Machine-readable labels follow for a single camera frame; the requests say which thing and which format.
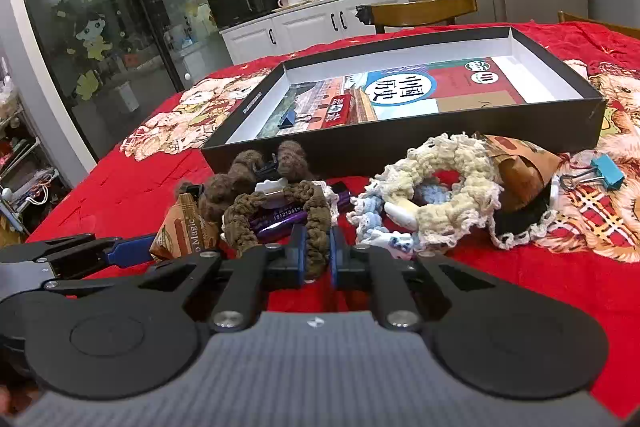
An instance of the brown paper bag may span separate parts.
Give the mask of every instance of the brown paper bag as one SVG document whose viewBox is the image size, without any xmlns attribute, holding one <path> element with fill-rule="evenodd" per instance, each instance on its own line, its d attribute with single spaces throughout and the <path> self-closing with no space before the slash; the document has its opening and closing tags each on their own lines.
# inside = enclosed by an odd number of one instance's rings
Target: brown paper bag
<svg viewBox="0 0 640 427">
<path fill-rule="evenodd" d="M 561 163 L 558 156 L 531 142 L 488 134 L 478 137 L 485 140 L 489 156 L 500 172 L 504 187 L 500 202 L 507 212 L 520 210 L 533 201 Z"/>
<path fill-rule="evenodd" d="M 163 259 L 212 250 L 218 242 L 218 226 L 205 221 L 191 194 L 180 194 L 162 222 L 149 252 Z"/>
</svg>

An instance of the brown crochet scrunchie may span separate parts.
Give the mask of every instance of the brown crochet scrunchie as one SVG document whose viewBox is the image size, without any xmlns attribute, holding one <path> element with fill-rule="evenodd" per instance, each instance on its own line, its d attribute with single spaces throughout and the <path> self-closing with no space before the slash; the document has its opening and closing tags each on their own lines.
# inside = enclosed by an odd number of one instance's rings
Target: brown crochet scrunchie
<svg viewBox="0 0 640 427">
<path fill-rule="evenodd" d="M 287 203 L 301 203 L 306 212 L 305 276 L 308 279 L 317 279 L 326 267 L 329 252 L 328 232 L 331 227 L 331 212 L 322 193 L 322 187 L 304 181 L 287 185 L 283 191 Z M 249 226 L 249 218 L 266 200 L 263 192 L 240 194 L 225 211 L 226 242 L 236 250 L 238 257 L 259 244 Z"/>
</svg>

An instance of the blue binder clip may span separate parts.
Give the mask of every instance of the blue binder clip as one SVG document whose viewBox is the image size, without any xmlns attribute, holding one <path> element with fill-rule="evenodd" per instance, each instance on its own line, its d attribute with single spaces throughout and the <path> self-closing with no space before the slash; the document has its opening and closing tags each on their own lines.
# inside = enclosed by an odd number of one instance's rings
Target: blue binder clip
<svg viewBox="0 0 640 427">
<path fill-rule="evenodd" d="M 564 174 L 560 176 L 561 187 L 570 192 L 575 190 L 578 185 L 598 181 L 602 181 L 602 184 L 607 190 L 619 190 L 620 187 L 622 187 L 625 175 L 608 155 L 605 154 L 591 160 L 591 167 L 593 167 L 593 169 L 589 169 L 582 174 L 575 176 Z M 590 174 L 596 175 L 586 180 L 583 179 Z"/>
</svg>

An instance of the blue gripper pad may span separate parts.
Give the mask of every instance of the blue gripper pad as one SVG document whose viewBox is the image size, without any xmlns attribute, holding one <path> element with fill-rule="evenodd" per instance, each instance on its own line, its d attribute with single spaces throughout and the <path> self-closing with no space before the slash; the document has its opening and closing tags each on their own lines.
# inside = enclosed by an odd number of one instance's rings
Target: blue gripper pad
<svg viewBox="0 0 640 427">
<path fill-rule="evenodd" d="M 591 166 L 595 167 L 598 174 L 604 178 L 602 183 L 607 190 L 620 190 L 625 175 L 608 155 L 594 158 L 591 160 Z"/>
<path fill-rule="evenodd" d="M 142 235 L 133 239 L 120 239 L 113 245 L 111 251 L 107 254 L 109 264 L 114 264 L 120 268 L 135 266 L 136 264 L 147 263 L 153 258 L 149 253 L 151 243 L 153 243 L 155 233 L 150 235 Z"/>
</svg>

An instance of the wooden chair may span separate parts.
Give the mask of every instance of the wooden chair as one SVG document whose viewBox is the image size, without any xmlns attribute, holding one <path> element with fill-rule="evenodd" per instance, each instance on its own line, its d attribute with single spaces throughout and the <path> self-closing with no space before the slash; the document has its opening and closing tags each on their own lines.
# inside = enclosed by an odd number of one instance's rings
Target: wooden chair
<svg viewBox="0 0 640 427">
<path fill-rule="evenodd" d="M 452 25 L 456 23 L 456 17 L 477 11 L 476 0 L 429 0 L 358 6 L 357 17 L 365 24 L 374 25 L 376 33 L 384 33 L 385 26 L 403 28 L 443 21 Z"/>
<path fill-rule="evenodd" d="M 578 17 L 577 15 L 571 15 L 563 11 L 558 12 L 558 22 L 592 22 L 594 24 L 600 24 L 605 28 L 609 28 L 612 31 L 622 33 L 628 37 L 640 39 L 640 29 L 631 28 L 629 26 L 619 26 L 617 24 L 610 24 L 608 22 L 596 21 L 594 19 L 586 19 L 585 17 Z"/>
</svg>

